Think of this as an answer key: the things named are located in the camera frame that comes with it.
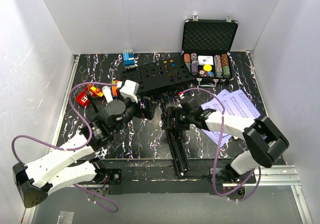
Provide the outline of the black tripod music stand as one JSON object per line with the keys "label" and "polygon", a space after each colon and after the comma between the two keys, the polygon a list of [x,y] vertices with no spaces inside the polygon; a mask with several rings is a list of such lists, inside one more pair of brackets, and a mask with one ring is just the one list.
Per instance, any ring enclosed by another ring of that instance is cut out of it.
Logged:
{"label": "black tripod music stand", "polygon": [[[169,77],[165,73],[164,61],[174,60],[177,68],[177,75]],[[144,113],[144,96],[150,97],[161,108],[161,121],[163,124],[163,112],[168,107],[177,107],[170,104],[170,99],[176,91],[187,87],[193,78],[187,68],[182,56],[174,56],[161,59],[148,64],[138,65],[135,68],[129,68],[121,71],[120,79],[122,81],[130,80],[139,84],[137,91],[138,100],[142,104],[142,113]],[[186,151],[182,145],[182,131],[176,128],[166,129],[165,135],[168,139],[171,156],[177,174],[183,176],[190,170]]]}

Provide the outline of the sheet music page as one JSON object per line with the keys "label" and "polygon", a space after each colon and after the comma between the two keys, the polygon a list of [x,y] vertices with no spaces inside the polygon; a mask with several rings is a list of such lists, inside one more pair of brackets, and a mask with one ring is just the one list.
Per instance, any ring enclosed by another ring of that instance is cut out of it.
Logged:
{"label": "sheet music page", "polygon": [[224,89],[217,95],[217,97],[223,103],[228,115],[242,117],[245,119],[256,119],[261,115],[241,89],[233,92],[229,92]]}
{"label": "sheet music page", "polygon": [[[201,105],[201,107],[205,110],[205,109],[214,109],[218,112],[222,112],[223,108],[222,106],[219,104],[219,102],[215,99],[206,102],[204,104]],[[201,129],[202,132],[204,134],[206,134],[213,142],[215,142],[216,144],[218,144],[219,142],[219,138],[220,138],[220,131],[208,131],[205,129]],[[232,136],[230,134],[227,133],[223,133],[222,134],[222,139],[221,139],[221,146],[224,145]]]}

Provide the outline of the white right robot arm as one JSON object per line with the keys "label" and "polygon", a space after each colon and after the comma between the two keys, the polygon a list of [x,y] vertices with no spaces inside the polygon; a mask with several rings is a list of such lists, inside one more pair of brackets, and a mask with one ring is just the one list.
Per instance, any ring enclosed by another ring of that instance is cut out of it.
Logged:
{"label": "white right robot arm", "polygon": [[257,167],[271,168],[290,146],[268,116],[244,118],[223,114],[214,108],[203,108],[193,96],[184,97],[179,107],[169,106],[163,116],[163,130],[188,131],[194,125],[244,140],[248,150],[229,162],[222,173],[232,183],[239,182],[245,173]]}

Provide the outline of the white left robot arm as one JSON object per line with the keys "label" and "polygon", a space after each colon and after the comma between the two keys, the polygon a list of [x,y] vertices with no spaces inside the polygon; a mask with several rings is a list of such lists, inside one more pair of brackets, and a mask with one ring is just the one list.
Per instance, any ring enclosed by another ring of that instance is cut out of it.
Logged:
{"label": "white left robot arm", "polygon": [[130,97],[114,99],[69,141],[29,163],[20,159],[12,167],[13,179],[25,208],[33,208],[52,193],[82,182],[101,184],[114,181],[114,172],[101,166],[99,159],[77,161],[114,140],[133,118],[154,117],[157,103],[149,97],[142,102]]}

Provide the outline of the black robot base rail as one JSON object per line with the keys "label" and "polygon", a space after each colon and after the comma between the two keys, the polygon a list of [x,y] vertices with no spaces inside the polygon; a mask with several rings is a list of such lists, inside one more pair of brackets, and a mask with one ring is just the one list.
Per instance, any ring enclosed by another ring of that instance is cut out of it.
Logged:
{"label": "black robot base rail", "polygon": [[182,194],[209,193],[214,189],[211,181],[213,159],[191,158],[190,170],[178,175],[172,159],[101,159],[100,167],[111,173],[106,186],[109,195],[122,194]]}

